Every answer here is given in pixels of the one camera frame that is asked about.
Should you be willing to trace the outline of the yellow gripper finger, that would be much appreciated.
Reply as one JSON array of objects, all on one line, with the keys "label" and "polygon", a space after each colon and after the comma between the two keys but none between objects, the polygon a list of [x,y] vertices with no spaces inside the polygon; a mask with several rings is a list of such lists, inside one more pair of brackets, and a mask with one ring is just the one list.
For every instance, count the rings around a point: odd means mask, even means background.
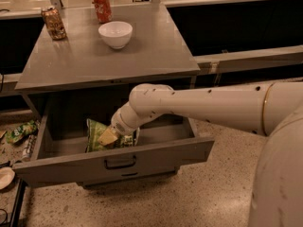
[{"label": "yellow gripper finger", "polygon": [[98,138],[98,142],[106,147],[114,144],[118,138],[119,133],[113,127],[108,127]]}]

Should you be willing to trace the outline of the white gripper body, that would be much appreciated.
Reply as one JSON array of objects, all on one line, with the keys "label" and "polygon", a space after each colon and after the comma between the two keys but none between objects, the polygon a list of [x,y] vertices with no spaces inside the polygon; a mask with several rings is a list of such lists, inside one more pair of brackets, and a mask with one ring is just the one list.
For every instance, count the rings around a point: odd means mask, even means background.
[{"label": "white gripper body", "polygon": [[112,116],[110,127],[120,135],[130,135],[142,125],[152,122],[157,113],[139,114],[129,102],[120,107]]}]

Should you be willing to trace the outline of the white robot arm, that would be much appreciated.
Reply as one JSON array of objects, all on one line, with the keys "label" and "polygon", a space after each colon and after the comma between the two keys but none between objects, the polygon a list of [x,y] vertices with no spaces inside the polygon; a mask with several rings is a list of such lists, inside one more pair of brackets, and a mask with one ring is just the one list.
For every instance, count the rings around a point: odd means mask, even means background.
[{"label": "white robot arm", "polygon": [[303,83],[275,82],[174,90],[139,84],[98,141],[109,145],[162,114],[266,135],[248,227],[303,227]]}]

